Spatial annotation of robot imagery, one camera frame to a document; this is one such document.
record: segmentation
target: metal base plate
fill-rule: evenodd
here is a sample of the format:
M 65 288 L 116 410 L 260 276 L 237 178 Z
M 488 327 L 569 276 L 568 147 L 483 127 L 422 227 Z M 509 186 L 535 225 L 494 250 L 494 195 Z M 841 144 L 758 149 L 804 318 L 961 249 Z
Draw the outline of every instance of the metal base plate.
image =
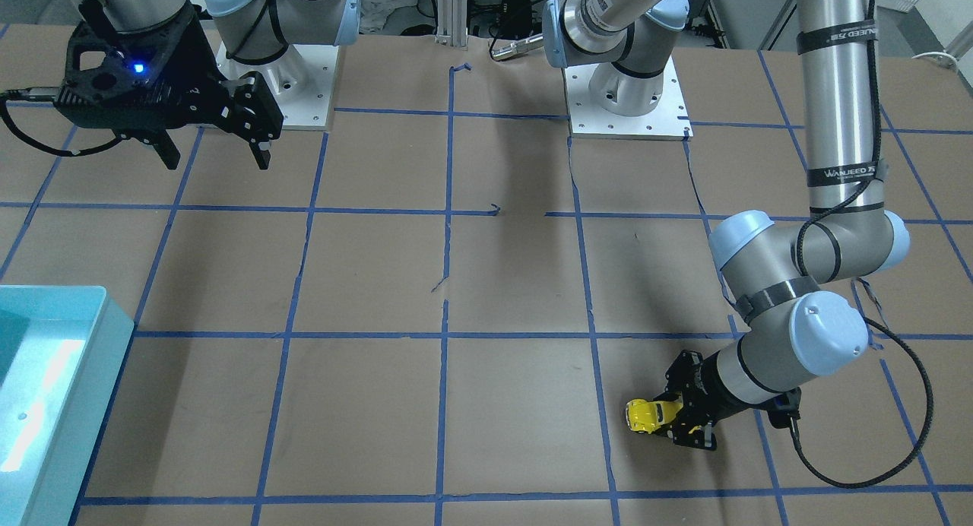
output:
M 338 56 L 341 49 L 333 45 L 295 45 L 305 61 L 307 75 L 312 81 L 302 90 L 288 90 L 277 97 L 277 105 L 284 114 L 284 128 L 303 131 L 327 131 L 331 121 L 331 100 L 337 81 Z M 226 67 L 227 48 L 220 45 L 216 55 L 219 68 Z
M 598 65 L 564 69 L 567 111 L 571 135 L 580 138 L 640 138 L 646 141 L 682 141 L 693 136 L 686 101 L 672 58 L 666 64 L 666 89 L 656 109 L 639 117 L 613 114 L 599 106 L 588 93 L 588 82 Z

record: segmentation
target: blue tape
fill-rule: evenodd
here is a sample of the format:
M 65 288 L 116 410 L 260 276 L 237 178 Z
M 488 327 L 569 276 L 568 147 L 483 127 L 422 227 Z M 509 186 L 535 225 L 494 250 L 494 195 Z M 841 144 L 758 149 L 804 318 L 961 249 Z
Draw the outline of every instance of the blue tape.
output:
M 442 110 L 399 110 L 397 108 L 334 108 L 336 112 L 348 112 L 358 114 L 403 114 L 403 115 L 436 115 L 445 116 L 448 112 Z
M 895 386 L 895 380 L 892 379 L 892 372 L 889 370 L 889 364 L 886 363 L 885 359 L 880 359 L 879 364 L 882 364 L 882 371 L 886 375 L 886 383 L 889 384 L 889 390 L 892 391 L 892 398 L 895 399 L 895 407 L 899 411 L 899 417 L 902 418 L 902 423 L 906 428 L 906 433 L 909 433 L 909 440 L 911 443 L 915 444 L 915 431 L 911 422 L 909 421 L 909 414 L 906 412 L 906 407 L 902 403 L 902 398 L 899 397 L 899 391 Z M 943 520 L 943 526 L 951 526 L 949 523 L 949 516 L 946 515 L 946 508 L 943 506 L 943 499 L 939 496 L 939 492 L 936 490 L 935 481 L 932 480 L 932 473 L 929 471 L 929 464 L 925 461 L 925 456 L 922 452 L 918 453 L 918 463 L 922 467 L 922 475 L 925 477 L 925 483 L 929 487 L 929 491 L 932 494 L 932 499 L 936 503 L 936 509 L 939 511 L 939 517 Z
M 291 293 L 291 305 L 287 310 L 287 322 L 286 322 L 286 333 L 287 336 L 284 337 L 284 341 L 280 347 L 280 363 L 277 371 L 277 386 L 274 387 L 274 404 L 271 406 L 271 421 L 267 428 L 267 439 L 264 443 L 264 457 L 261 461 L 260 467 L 260 477 L 257 480 L 257 498 L 263 498 L 265 492 L 267 492 L 267 477 L 268 472 L 271 468 L 271 456 L 274 454 L 274 437 L 277 435 L 277 419 L 280 416 L 280 402 L 283 398 L 284 392 L 284 382 L 287 376 L 287 361 L 290 356 L 291 349 L 291 338 L 294 332 L 294 318 L 296 317 L 296 311 L 298 311 L 298 302 L 301 297 L 301 284 L 303 282 L 303 273 L 305 273 L 305 268 L 307 264 L 307 250 L 310 247 L 310 238 L 312 238 L 312 232 L 314 228 L 314 204 L 317 202 L 317 195 L 321 189 L 321 175 L 324 172 L 324 160 L 328 151 L 328 134 L 324 132 L 321 137 L 321 149 L 319 150 L 319 156 L 317 157 L 317 170 L 314 173 L 314 183 L 312 186 L 312 192 L 310 192 L 310 201 L 307 205 L 307 219 L 305 228 L 305 242 L 303 243 L 303 249 L 301 252 L 301 265 L 298 268 L 298 273 L 294 277 L 294 290 Z M 250 518 L 251 526 L 258 526 L 260 524 L 260 514 L 261 514 L 261 502 L 257 501 L 253 505 L 253 515 Z
M 767 76 L 767 83 L 771 86 L 772 92 L 774 92 L 774 100 L 778 103 L 778 109 L 781 110 L 781 117 L 784 119 L 784 124 L 788 127 L 788 132 L 791 135 L 791 141 L 794 142 L 794 149 L 797 152 L 798 158 L 800 158 L 800 165 L 803 166 L 804 170 L 807 170 L 807 160 L 803 158 L 803 149 L 800 148 L 800 142 L 797 139 L 797 134 L 794 132 L 794 126 L 790 122 L 788 117 L 788 111 L 784 109 L 784 103 L 781 100 L 781 94 L 778 92 L 778 87 L 774 84 L 774 77 L 771 76 L 771 69 L 767 66 L 767 61 L 764 59 L 763 52 L 758 51 L 757 56 L 760 59 L 760 65 L 764 68 L 764 75 Z
M 442 495 L 445 484 L 445 394 L 448 386 L 449 338 L 449 300 L 442 301 L 442 340 L 439 356 L 439 408 L 436 426 L 436 508 L 433 513 L 434 524 L 442 525 Z
M 938 484 L 940 493 L 970 493 L 973 484 Z M 854 494 L 928 494 L 927 484 L 879 485 L 849 492 L 832 486 L 806 486 L 781 488 L 781 495 L 792 496 L 834 496 Z M 524 494 L 445 494 L 443 502 L 559 502 L 559 501 L 604 501 L 618 499 L 726 499 L 726 498 L 767 498 L 774 497 L 772 488 L 722 488 L 710 490 L 623 490 L 614 494 L 606 491 L 591 492 L 528 492 Z M 356 504 L 430 504 L 437 501 L 434 494 L 355 494 L 355 495 L 304 495 L 304 496 L 220 496 L 197 498 L 175 497 L 93 497 L 83 498 L 82 506 L 127 506 L 127 505 L 356 505 Z
M 74 138 L 77 131 L 77 127 L 71 127 L 71 131 L 67 134 L 67 138 L 64 139 L 64 144 L 62 145 L 63 150 L 67 149 L 71 143 L 71 139 Z M 32 201 L 30 204 L 30 208 L 27 211 L 27 216 L 24 218 L 24 225 L 21 225 L 21 231 L 18 231 L 17 237 L 14 238 L 14 245 L 11 245 L 3 264 L 0 264 L 0 281 L 3 281 L 3 277 L 5 274 L 7 274 L 7 270 L 10 269 L 10 263 L 14 261 L 14 255 L 17 254 L 17 249 L 21 247 L 21 242 L 24 241 L 24 236 L 27 235 L 27 229 L 30 228 L 31 222 L 34 221 L 34 214 L 37 214 L 37 208 L 44 199 L 44 194 L 46 191 L 48 191 L 48 187 L 51 186 L 51 181 L 53 180 L 53 177 L 55 177 L 55 173 L 58 172 L 61 162 L 62 158 L 55 157 L 55 162 L 52 163 L 48 176 L 45 177 L 44 182 L 41 183 L 40 189 L 37 190 L 37 195 L 34 196 L 34 201 Z
M 175 222 L 177 206 L 182 200 L 183 192 L 185 192 L 185 184 L 188 183 L 190 172 L 192 171 L 192 165 L 195 163 L 195 156 L 199 152 L 199 142 L 202 141 L 202 128 L 197 131 L 195 136 L 195 142 L 192 145 L 192 152 L 189 156 L 189 161 L 185 163 L 185 170 L 183 172 L 182 178 L 179 180 L 179 188 L 176 190 L 176 195 L 173 198 L 173 204 L 170 208 L 170 217 L 166 222 L 166 229 L 163 230 L 163 235 L 159 239 L 159 245 L 156 247 L 156 255 L 152 260 L 152 267 L 149 269 L 149 275 L 146 276 L 145 286 L 142 287 L 142 295 L 138 299 L 138 306 L 135 309 L 135 327 L 138 328 L 139 322 L 142 320 L 142 314 L 145 312 L 145 304 L 149 300 L 149 293 L 152 291 L 152 283 L 156 280 L 156 274 L 159 273 L 159 265 L 161 259 L 163 258 L 163 252 L 166 250 L 166 243 L 170 237 L 170 232 L 173 230 L 173 224 Z M 111 397 L 108 398 L 108 405 L 105 407 L 105 415 L 101 420 L 101 426 L 98 429 L 98 435 L 94 440 L 94 449 L 91 450 L 90 460 L 87 462 L 87 469 L 84 471 L 84 477 L 82 477 L 81 488 L 78 490 L 77 498 L 74 502 L 74 509 L 71 512 L 71 518 L 69 519 L 68 525 L 74 526 L 77 523 L 79 512 L 81 511 L 81 501 L 84 498 L 84 493 L 87 492 L 87 485 L 91 482 L 91 474 L 94 472 L 94 464 L 97 462 L 98 454 L 101 451 L 101 443 L 104 442 L 105 430 L 108 429 L 108 421 L 111 418 L 112 410 L 115 408 L 115 400 L 118 397 L 119 386 L 122 384 L 122 375 L 125 374 L 125 367 L 128 365 L 128 357 L 132 353 L 132 342 L 135 341 L 135 333 L 132 332 L 131 338 L 128 339 L 128 346 L 125 349 L 125 355 L 122 356 L 122 364 L 119 367 L 118 377 L 115 379 L 114 387 L 112 387 Z
M 571 168 L 572 141 L 567 138 L 567 163 Z M 571 173 L 571 193 L 574 201 L 574 221 L 578 231 L 578 250 L 581 259 L 581 279 L 585 290 L 585 310 L 588 316 L 588 339 L 591 342 L 591 368 L 594 370 L 594 393 L 598 405 L 598 422 L 601 424 L 601 445 L 605 456 L 605 474 L 608 480 L 608 493 L 611 501 L 612 524 L 621 526 L 622 518 L 619 512 L 618 497 L 615 495 L 618 487 L 615 484 L 615 473 L 611 464 L 611 440 L 608 436 L 608 415 L 605 411 L 604 387 L 601 384 L 601 357 L 598 353 L 597 329 L 594 325 L 594 298 L 591 297 L 591 275 L 588 270 L 588 250 L 585 246 L 585 226 L 581 218 L 581 193 L 578 183 L 574 180 L 574 170 Z
M 918 175 L 918 169 L 915 169 L 915 163 L 909 155 L 909 151 L 906 149 L 904 142 L 902 142 L 902 137 L 900 137 L 897 128 L 892 124 L 889 114 L 886 112 L 886 108 L 882 107 L 882 115 L 886 118 L 886 123 L 889 124 L 889 128 L 892 130 L 892 136 L 895 138 L 896 144 L 899 149 L 902 150 L 902 156 L 905 158 L 906 163 L 909 165 L 909 169 L 915 176 L 915 181 L 918 182 L 918 187 L 922 190 L 922 195 L 925 196 L 925 200 L 929 204 L 929 208 L 932 208 L 932 214 L 935 215 L 936 219 L 940 222 L 940 226 L 943 228 L 943 233 L 946 234 L 946 239 L 949 241 L 949 246 L 952 246 L 953 253 L 956 254 L 956 258 L 959 260 L 959 264 L 962 266 L 963 271 L 966 272 L 966 279 L 973 283 L 973 272 L 970 271 L 969 263 L 966 262 L 966 258 L 963 257 L 962 250 L 959 250 L 959 246 L 956 245 L 956 240 L 952 238 L 952 232 L 949 231 L 949 226 L 943 223 L 943 215 L 940 214 L 939 208 L 936 207 L 936 203 L 932 200 L 932 194 L 929 193 L 928 188 L 925 186 L 925 182 L 922 181 L 922 177 Z

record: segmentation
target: wall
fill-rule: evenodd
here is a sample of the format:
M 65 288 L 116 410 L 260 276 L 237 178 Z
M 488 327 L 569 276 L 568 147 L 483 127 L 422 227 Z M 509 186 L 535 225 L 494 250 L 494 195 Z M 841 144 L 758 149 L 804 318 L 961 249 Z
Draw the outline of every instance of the wall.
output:
M 920 0 L 915 7 L 944 46 L 973 20 L 973 11 L 970 11 L 973 0 Z M 967 79 L 973 79 L 973 52 L 963 56 L 959 69 Z

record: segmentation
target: toy car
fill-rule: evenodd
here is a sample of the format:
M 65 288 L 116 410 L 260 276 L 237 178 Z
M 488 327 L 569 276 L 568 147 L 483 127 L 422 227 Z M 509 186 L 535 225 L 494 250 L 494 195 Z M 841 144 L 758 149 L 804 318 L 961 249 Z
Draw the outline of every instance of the toy car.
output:
M 682 409 L 679 401 L 646 401 L 635 398 L 625 406 L 625 422 L 636 433 L 654 433 L 672 423 Z

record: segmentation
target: plastic bin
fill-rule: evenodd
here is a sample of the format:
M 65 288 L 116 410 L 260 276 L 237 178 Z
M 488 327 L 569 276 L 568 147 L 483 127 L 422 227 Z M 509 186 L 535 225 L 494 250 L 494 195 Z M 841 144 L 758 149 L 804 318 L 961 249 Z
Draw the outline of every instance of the plastic bin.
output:
M 0 526 L 67 524 L 133 328 L 103 287 L 0 286 Z

